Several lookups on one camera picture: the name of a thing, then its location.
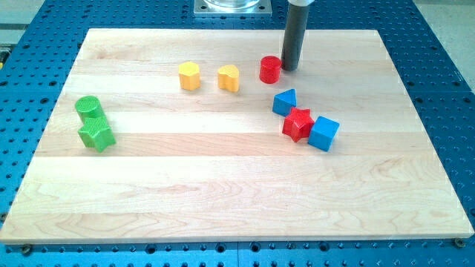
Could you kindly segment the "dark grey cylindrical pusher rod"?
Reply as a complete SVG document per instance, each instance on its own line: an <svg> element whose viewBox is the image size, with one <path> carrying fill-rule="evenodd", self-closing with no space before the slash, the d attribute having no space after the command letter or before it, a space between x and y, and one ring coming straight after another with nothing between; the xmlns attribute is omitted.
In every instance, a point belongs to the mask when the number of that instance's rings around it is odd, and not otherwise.
<svg viewBox="0 0 475 267"><path fill-rule="evenodd" d="M308 1L289 2L281 51L281 67L286 71L298 68L308 15Z"/></svg>

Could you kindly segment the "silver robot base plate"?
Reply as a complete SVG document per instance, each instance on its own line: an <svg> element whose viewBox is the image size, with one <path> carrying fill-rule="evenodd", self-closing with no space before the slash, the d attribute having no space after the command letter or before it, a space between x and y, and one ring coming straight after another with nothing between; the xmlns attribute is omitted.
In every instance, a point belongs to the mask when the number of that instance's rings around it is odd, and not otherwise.
<svg viewBox="0 0 475 267"><path fill-rule="evenodd" d="M270 0L194 0L196 16L271 15Z"/></svg>

